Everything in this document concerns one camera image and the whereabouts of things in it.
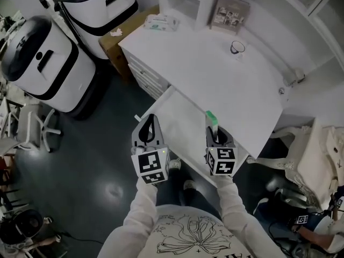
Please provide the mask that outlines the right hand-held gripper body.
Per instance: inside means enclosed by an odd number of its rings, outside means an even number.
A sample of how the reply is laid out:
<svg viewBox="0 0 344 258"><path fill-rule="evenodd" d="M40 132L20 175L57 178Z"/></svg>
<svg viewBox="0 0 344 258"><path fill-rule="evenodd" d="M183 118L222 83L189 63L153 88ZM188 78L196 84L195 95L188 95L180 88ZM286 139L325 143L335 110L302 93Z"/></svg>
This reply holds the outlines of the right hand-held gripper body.
<svg viewBox="0 0 344 258"><path fill-rule="evenodd" d="M233 141L224 144L207 142L205 161L213 176L231 175L237 166L238 148Z"/></svg>

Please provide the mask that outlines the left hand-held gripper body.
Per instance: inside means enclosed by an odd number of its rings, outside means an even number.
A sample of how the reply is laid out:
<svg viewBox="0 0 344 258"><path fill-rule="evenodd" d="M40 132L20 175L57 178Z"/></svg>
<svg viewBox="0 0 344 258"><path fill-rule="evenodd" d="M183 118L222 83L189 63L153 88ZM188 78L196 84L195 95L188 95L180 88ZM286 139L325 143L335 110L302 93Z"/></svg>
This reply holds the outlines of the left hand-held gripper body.
<svg viewBox="0 0 344 258"><path fill-rule="evenodd" d="M132 162L137 176L146 184L157 184L168 179L169 147L161 141L144 143L135 141Z"/></svg>

